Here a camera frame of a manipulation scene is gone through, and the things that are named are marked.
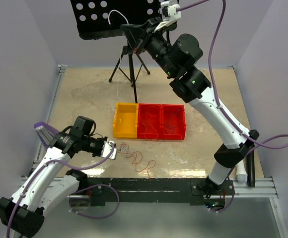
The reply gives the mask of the yellow plastic bin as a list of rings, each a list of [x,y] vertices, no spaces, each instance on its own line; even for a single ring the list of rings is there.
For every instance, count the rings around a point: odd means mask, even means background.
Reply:
[[[115,138],[137,138],[138,110],[136,103],[117,103],[113,122]]]

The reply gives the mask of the red plastic bin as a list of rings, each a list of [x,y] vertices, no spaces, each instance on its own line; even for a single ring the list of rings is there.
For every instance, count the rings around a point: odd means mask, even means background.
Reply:
[[[137,138],[158,140],[160,138],[161,104],[139,104]]]
[[[184,140],[186,135],[185,108],[183,105],[162,104],[162,140]]]

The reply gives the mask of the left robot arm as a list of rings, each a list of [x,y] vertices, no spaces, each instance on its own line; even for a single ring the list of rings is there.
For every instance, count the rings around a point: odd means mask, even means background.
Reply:
[[[95,138],[95,130],[94,120],[78,116],[73,125],[53,135],[44,158],[25,183],[11,196],[0,198],[0,220],[6,225],[7,238],[35,236],[52,207],[72,193],[87,191],[84,171],[92,167],[72,166],[70,159],[80,151],[88,152],[101,158],[98,166],[115,150],[107,137]]]

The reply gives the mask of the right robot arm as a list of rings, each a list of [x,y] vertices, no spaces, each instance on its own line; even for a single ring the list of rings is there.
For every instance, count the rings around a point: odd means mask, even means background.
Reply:
[[[163,37],[163,30],[155,30],[160,22],[159,17],[151,18],[142,25],[123,24],[120,29],[131,49],[137,54],[148,52],[172,80],[173,92],[198,111],[222,139],[223,144],[214,154],[215,165],[206,179],[207,191],[217,195],[224,189],[230,170],[253,148],[259,133],[242,125],[216,100],[215,85],[195,67],[203,56],[198,40],[191,34],[182,34],[170,44]]]

